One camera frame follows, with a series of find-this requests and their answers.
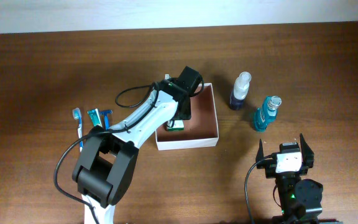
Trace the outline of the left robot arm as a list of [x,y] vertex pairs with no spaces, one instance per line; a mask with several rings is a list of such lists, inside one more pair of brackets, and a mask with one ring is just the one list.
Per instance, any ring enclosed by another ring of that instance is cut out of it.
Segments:
[[95,126],[77,140],[83,143],[72,179],[85,206],[85,223],[112,223],[116,204],[127,192],[139,149],[164,123],[190,118],[190,99],[203,89],[202,81],[169,78],[151,84],[131,115],[103,129]]

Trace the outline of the green white soap packet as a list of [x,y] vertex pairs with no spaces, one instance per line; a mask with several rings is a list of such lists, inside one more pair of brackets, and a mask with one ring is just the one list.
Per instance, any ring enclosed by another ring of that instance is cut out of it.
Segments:
[[184,128],[185,126],[183,120],[170,120],[166,123],[167,131],[182,131]]

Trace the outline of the green white toothpaste tube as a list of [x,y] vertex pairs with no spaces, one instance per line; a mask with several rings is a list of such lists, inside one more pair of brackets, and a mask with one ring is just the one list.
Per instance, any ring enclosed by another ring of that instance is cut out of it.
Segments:
[[93,126],[100,126],[103,127],[101,118],[100,118],[100,114],[99,114],[99,109],[95,108],[93,110],[89,110],[87,111],[88,116],[90,117],[90,120],[93,124]]

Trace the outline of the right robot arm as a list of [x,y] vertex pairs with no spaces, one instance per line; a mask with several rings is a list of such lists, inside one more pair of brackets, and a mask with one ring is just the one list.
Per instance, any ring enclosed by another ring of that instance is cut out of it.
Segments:
[[339,223],[336,219],[318,218],[323,211],[323,185],[301,178],[314,165],[314,152],[302,134],[299,143],[282,143],[279,151],[269,156],[264,155],[260,141],[255,161],[256,168],[263,169],[266,178],[275,180],[273,190],[278,192],[282,214],[274,216],[272,223]]

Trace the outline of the blue disposable razor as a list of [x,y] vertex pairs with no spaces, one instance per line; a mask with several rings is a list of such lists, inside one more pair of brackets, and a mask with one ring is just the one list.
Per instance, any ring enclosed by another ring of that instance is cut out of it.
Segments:
[[112,110],[102,110],[99,112],[99,114],[104,118],[105,129],[109,129],[110,127],[109,115],[112,114]]

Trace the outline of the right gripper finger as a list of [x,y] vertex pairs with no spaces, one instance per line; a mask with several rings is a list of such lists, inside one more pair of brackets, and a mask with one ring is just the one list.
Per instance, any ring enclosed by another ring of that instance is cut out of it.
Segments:
[[306,143],[303,134],[300,133],[300,145],[301,153],[303,157],[303,165],[308,168],[313,168],[314,166],[314,152],[311,150],[309,145]]
[[264,159],[263,142],[259,139],[259,148],[256,155],[256,162],[260,162]]

